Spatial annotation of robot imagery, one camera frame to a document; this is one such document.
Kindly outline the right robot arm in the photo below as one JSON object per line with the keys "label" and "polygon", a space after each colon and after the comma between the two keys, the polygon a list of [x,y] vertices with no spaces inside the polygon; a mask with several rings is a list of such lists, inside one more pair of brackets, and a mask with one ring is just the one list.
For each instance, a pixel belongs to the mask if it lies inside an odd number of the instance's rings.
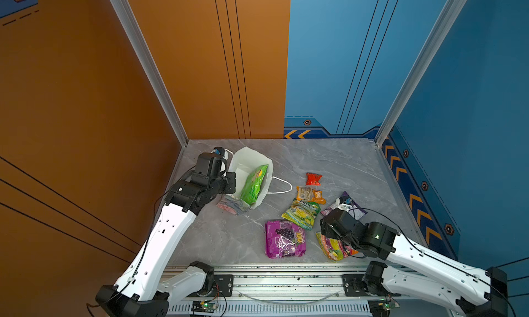
{"label": "right robot arm", "polygon": [[497,267],[465,265],[410,240],[397,225],[363,224],[341,209],[324,216],[320,229],[371,259],[362,277],[368,295],[412,296],[461,316],[515,315],[507,275]]}

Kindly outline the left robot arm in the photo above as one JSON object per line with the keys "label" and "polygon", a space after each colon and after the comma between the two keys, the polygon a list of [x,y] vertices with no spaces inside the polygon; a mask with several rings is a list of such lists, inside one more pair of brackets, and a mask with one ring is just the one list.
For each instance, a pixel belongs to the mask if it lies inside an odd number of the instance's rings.
{"label": "left robot arm", "polygon": [[143,247],[115,284],[102,286],[96,295],[97,306],[108,316],[166,316],[172,304],[190,294],[214,292],[214,268],[198,261],[168,281],[161,277],[200,211],[219,194],[235,192],[229,155],[222,147],[200,154],[196,165],[155,204],[159,210]]}

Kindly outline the magenta grape candy bag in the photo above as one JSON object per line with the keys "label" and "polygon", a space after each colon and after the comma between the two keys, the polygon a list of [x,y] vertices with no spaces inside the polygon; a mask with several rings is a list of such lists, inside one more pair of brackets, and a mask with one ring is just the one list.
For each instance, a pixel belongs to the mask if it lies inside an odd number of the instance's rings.
{"label": "magenta grape candy bag", "polygon": [[266,230],[266,255],[270,259],[301,257],[306,252],[305,230],[286,221],[269,221]]}

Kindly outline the green Lays chips bag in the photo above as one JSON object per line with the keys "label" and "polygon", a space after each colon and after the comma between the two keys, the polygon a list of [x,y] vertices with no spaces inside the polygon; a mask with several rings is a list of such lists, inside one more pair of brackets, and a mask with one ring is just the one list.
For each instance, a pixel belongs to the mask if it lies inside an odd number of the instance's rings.
{"label": "green Lays chips bag", "polygon": [[267,170],[267,164],[260,165],[248,175],[240,197],[248,205],[252,205],[257,201]]}

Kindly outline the floral white paper bag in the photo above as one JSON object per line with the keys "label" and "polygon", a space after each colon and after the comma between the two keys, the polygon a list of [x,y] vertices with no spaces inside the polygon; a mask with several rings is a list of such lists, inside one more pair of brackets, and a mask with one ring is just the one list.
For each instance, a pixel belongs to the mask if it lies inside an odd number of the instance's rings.
{"label": "floral white paper bag", "polygon": [[[241,215],[259,207],[267,195],[285,194],[293,190],[291,183],[274,176],[273,161],[264,154],[244,147],[231,154],[229,172],[235,173],[235,193],[223,194],[216,206],[232,215]],[[272,180],[288,186],[287,190],[271,192]]]}

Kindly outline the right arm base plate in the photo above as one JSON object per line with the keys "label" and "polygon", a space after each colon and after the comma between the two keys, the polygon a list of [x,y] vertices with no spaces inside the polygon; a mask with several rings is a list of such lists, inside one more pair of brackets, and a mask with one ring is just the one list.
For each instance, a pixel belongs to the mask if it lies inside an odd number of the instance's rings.
{"label": "right arm base plate", "polygon": [[388,291],[383,285],[381,276],[344,274],[342,286],[347,297],[352,296],[401,296]]}

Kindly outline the purple white snack bag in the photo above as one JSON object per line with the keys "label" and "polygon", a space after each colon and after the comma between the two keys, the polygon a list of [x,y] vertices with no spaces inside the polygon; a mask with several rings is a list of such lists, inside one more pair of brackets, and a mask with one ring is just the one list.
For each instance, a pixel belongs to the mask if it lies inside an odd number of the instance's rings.
{"label": "purple white snack bag", "polygon": [[320,213],[322,216],[327,216],[334,209],[341,209],[356,220],[360,220],[367,214],[367,211],[361,208],[347,192],[343,192],[328,208]]}

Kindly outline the Fox's fruit candy bag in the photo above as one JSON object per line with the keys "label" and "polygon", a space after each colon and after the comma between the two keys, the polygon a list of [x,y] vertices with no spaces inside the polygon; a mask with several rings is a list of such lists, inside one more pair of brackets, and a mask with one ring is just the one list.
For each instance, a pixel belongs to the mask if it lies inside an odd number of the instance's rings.
{"label": "Fox's fruit candy bag", "polygon": [[315,233],[321,250],[325,256],[333,261],[340,261],[350,256],[355,256],[358,251],[344,244],[342,241],[328,238],[320,232]]}

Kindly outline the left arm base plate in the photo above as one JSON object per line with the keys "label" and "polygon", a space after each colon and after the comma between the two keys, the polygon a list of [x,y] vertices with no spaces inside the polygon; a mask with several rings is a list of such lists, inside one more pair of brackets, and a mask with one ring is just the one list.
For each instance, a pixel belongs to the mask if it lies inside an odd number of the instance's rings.
{"label": "left arm base plate", "polygon": [[187,297],[212,297],[220,293],[221,296],[231,297],[234,287],[233,274],[215,274],[206,276],[205,284],[198,291],[188,294]]}

